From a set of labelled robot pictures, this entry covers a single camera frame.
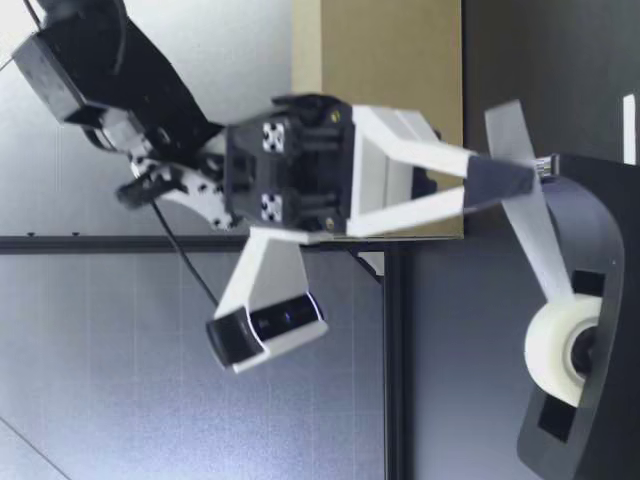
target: gray wall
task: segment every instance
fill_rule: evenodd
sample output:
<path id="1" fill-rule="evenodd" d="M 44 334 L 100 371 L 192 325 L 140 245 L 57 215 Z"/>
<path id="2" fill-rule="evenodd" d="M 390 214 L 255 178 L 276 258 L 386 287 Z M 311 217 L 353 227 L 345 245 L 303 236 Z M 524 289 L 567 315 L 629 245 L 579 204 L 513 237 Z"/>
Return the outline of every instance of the gray wall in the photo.
<path id="1" fill-rule="evenodd" d="M 290 0 L 127 5 L 212 120 L 245 118 L 290 90 Z M 13 5 L 5 15 L 2 8 L 0 58 L 6 58 L 32 26 L 24 10 Z M 0 234 L 160 233 L 149 211 L 128 212 L 114 197 L 132 178 L 126 159 L 97 151 L 77 128 L 59 126 L 15 65 L 0 74 L 0 105 Z M 211 234 L 191 212 L 165 209 L 179 232 Z"/>
<path id="2" fill-rule="evenodd" d="M 195 255 L 215 291 L 236 258 Z M 74 479 L 382 480 L 382 290 L 305 258 L 330 324 L 236 376 L 174 255 L 0 257 L 0 414 Z M 0 428 L 0 478 L 59 480 Z"/>

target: white plastic part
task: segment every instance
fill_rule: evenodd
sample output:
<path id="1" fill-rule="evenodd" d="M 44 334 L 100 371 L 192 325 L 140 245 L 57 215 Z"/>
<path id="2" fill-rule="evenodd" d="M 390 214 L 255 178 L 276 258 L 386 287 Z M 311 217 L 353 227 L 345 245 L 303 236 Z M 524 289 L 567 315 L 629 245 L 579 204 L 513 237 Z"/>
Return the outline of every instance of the white plastic part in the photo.
<path id="1" fill-rule="evenodd" d="M 381 235 L 446 220 L 462 215 L 463 212 L 464 187 L 458 187 L 356 218 L 352 217 L 347 224 L 347 234 L 356 238 Z"/>
<path id="2" fill-rule="evenodd" d="M 378 145 L 391 160 L 457 177 L 467 177 L 469 156 L 472 152 L 440 143 L 437 139 L 425 141 L 416 137 L 416 130 L 408 128 L 398 113 L 403 112 L 390 108 L 355 106 L 353 122 L 356 128 Z"/>
<path id="3" fill-rule="evenodd" d="M 154 165 L 159 165 L 159 162 L 148 159 L 139 163 L 132 162 L 131 170 L 137 178 Z M 195 170 L 181 165 L 172 165 L 172 168 L 182 172 L 182 183 L 187 192 L 173 190 L 161 198 L 179 203 L 198 213 L 214 230 L 228 230 L 233 219 L 225 208 L 224 195 L 218 188 L 219 185 Z"/>
<path id="4" fill-rule="evenodd" d="M 356 106 L 351 217 L 347 235 L 363 238 L 461 215 L 464 187 L 411 200 L 413 167 L 466 178 L 463 148 L 439 142 L 415 111 Z"/>
<path id="5" fill-rule="evenodd" d="M 309 295 L 318 321 L 304 325 L 284 335 L 261 341 L 249 328 L 264 352 L 233 365 L 236 373 L 265 363 L 278 355 L 300 347 L 324 335 L 329 327 L 320 309 L 309 294 L 309 281 L 300 245 L 319 241 L 320 237 L 304 232 L 269 228 L 252 228 L 249 240 L 227 284 L 214 319 L 245 310 L 248 316 L 273 305 Z"/>
<path id="6" fill-rule="evenodd" d="M 636 165 L 636 97 L 627 95 L 622 101 L 624 130 L 624 163 Z"/>
<path id="7" fill-rule="evenodd" d="M 492 156 L 519 165 L 535 166 L 535 154 L 520 102 L 488 110 L 485 119 Z M 547 302 L 570 300 L 573 297 L 571 280 L 538 176 L 534 182 L 531 195 L 502 203 Z"/>
<path id="8" fill-rule="evenodd" d="M 300 244 L 307 234 L 252 228 L 249 240 L 222 295 L 216 319 L 240 308 L 255 312 L 309 291 Z"/>
<path id="9" fill-rule="evenodd" d="M 598 324 L 602 299 L 575 295 L 546 304 L 533 318 L 525 341 L 525 361 L 536 384 L 549 395 L 578 407 L 585 379 L 571 351 L 578 336 Z"/>

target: white tape roll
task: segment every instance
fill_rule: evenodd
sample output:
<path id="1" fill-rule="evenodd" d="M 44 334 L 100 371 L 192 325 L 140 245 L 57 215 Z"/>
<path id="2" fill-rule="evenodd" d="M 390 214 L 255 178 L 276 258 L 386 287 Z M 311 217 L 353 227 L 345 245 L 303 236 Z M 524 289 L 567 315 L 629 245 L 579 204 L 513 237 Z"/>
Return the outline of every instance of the white tape roll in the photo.
<path id="1" fill-rule="evenodd" d="M 585 379 L 571 361 L 578 336 L 598 324 L 602 299 L 576 295 L 548 303 L 533 318 L 525 341 L 525 360 L 533 380 L 549 395 L 577 407 Z"/>

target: white wall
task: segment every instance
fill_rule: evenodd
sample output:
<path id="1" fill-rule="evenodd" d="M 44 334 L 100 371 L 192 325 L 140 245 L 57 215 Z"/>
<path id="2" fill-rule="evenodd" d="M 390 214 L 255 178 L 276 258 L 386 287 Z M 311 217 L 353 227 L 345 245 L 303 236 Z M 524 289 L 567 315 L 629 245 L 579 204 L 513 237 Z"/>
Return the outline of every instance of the white wall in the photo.
<path id="1" fill-rule="evenodd" d="M 128 0 L 130 16 L 174 64 L 205 114 L 230 122 L 290 89 L 290 0 Z M 0 64 L 33 26 L 21 2 L 2 6 Z M 114 191 L 126 160 L 60 127 L 15 65 L 0 73 L 0 235 L 158 234 L 148 211 L 127 212 Z M 165 206 L 180 233 L 209 233 Z"/>

